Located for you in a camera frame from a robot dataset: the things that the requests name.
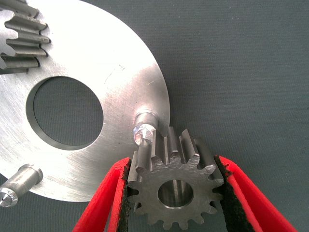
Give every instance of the large gear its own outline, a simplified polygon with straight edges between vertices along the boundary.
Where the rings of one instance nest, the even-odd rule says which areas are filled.
[[[222,195],[213,190],[224,183],[210,151],[200,139],[192,140],[188,130],[178,138],[173,128],[167,137],[154,132],[153,142],[142,139],[133,155],[128,186],[135,194],[135,212],[148,214],[148,224],[163,221],[169,230],[174,222],[188,229],[188,220],[203,224],[203,212],[214,214],[213,201]]]
[[[47,56],[41,49],[50,43],[41,35],[47,25],[38,13],[25,0],[0,0],[0,74],[27,72],[39,67],[37,57]]]

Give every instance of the steel gear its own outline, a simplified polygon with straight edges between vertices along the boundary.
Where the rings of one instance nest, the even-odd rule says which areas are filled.
[[[222,195],[213,190],[224,183],[223,177],[206,145],[192,140],[188,130],[178,138],[173,128],[167,137],[154,132],[153,142],[142,139],[133,155],[128,186],[135,194],[135,212],[148,214],[148,224],[163,221],[169,230],[174,222],[188,229],[188,220],[203,224],[201,213],[214,214],[211,205]]]
[[[0,0],[0,74],[27,72],[39,67],[37,57],[47,56],[41,44],[50,40],[40,35],[47,25],[38,13],[26,0]]]

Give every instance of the machined metal surface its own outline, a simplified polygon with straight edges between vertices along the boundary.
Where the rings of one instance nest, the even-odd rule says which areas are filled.
[[[188,220],[204,223],[201,213],[214,214],[211,202],[222,195],[213,189],[223,177],[202,140],[192,140],[188,130],[178,138],[169,128],[167,137],[154,132],[153,142],[142,139],[134,153],[128,186],[137,192],[128,198],[135,212],[148,215],[148,224],[163,221],[168,230],[174,222],[188,229]]]
[[[0,171],[10,178],[25,163],[44,173],[30,191],[64,201],[89,201],[110,167],[132,156],[136,116],[151,112],[167,133],[169,97],[161,70],[143,41],[108,12],[78,0],[29,0],[48,22],[40,68],[0,76]],[[33,112],[37,89],[51,77],[74,78],[99,99],[104,121],[83,146],[51,139]]]
[[[43,179],[43,172],[33,164],[24,164],[18,172],[0,186],[0,206],[12,207],[19,197]]]
[[[20,0],[0,0],[0,74],[27,72],[39,67],[40,48],[49,38],[41,35],[47,24],[36,19],[39,10]]]

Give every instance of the gear tooth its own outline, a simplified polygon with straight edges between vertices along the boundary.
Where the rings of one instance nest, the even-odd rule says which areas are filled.
[[[157,130],[153,133],[153,144],[151,150],[151,156],[154,160],[153,162],[155,162],[157,158],[160,158],[164,164],[167,164],[168,158],[166,157],[164,137]]]
[[[163,221],[163,229],[166,231],[170,230],[172,228],[172,225],[173,225],[172,222]]]
[[[187,163],[192,157],[199,157],[197,147],[193,142],[188,129],[185,129],[179,137],[182,147],[182,160]]]
[[[154,216],[148,214],[148,217],[147,217],[147,224],[148,225],[154,225],[158,222],[158,219],[156,219]]]
[[[218,210],[215,207],[211,206],[210,204],[207,207],[208,208],[206,213],[208,214],[216,214],[218,212]]]
[[[199,225],[202,225],[202,224],[204,224],[204,218],[201,216],[201,215],[199,215],[199,216],[197,216],[197,217],[195,217],[195,218],[193,218],[193,220],[197,223],[197,224],[199,224]]]
[[[0,2],[0,7],[6,10],[19,12],[29,17],[36,17],[39,13],[38,9],[28,6],[24,0],[2,0]]]
[[[144,171],[150,171],[151,167],[151,142],[147,139],[142,139],[137,152],[136,172],[141,174]]]
[[[139,198],[139,195],[132,195],[132,196],[129,196],[127,200],[131,203],[138,203],[140,198]]]
[[[38,10],[20,0],[1,0],[2,28],[8,35],[1,44],[0,74],[27,72],[39,67],[36,57],[46,57],[41,44],[50,43],[49,38],[40,35],[47,24],[34,17]]]
[[[137,151],[134,152],[131,167],[129,171],[129,176],[127,178],[128,184],[131,184],[131,182],[135,182],[138,180],[138,173],[136,172],[136,165],[137,165]]]
[[[134,213],[136,213],[137,215],[143,215],[146,214],[143,206],[139,207],[139,208],[135,208]]]
[[[213,172],[216,170],[216,165],[210,164],[204,167],[202,170],[206,170],[207,174],[213,174]]]
[[[221,185],[224,184],[224,180],[223,179],[214,179],[211,181],[212,182],[212,188],[217,188],[220,187]]]
[[[189,224],[188,224],[187,221],[179,221],[178,225],[179,225],[180,229],[182,229],[182,230],[187,230],[188,227],[189,227]]]
[[[217,163],[214,160],[211,151],[208,149],[206,144],[201,139],[195,139],[194,142],[200,153],[200,162],[198,164],[198,168],[199,169],[205,168],[207,171],[211,172],[210,179],[217,179],[220,180],[220,182],[223,182],[223,176],[219,168],[217,167]]]
[[[214,201],[221,201],[223,200],[223,195],[220,193],[214,193],[211,197]]]
[[[183,156],[183,151],[181,148],[179,137],[176,135],[176,132],[173,127],[169,127],[168,129],[168,135],[165,138],[165,144],[169,160],[174,156],[179,157]]]

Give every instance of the gray fabric background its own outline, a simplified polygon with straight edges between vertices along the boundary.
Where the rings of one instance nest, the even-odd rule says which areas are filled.
[[[188,128],[234,160],[299,231],[309,231],[309,2],[87,2],[123,20],[149,46],[177,132]],[[68,232],[86,206],[28,193],[16,207],[0,209],[0,231]],[[203,226],[190,222],[189,231],[226,231],[222,213],[204,218]],[[129,219],[130,232],[161,226]]]

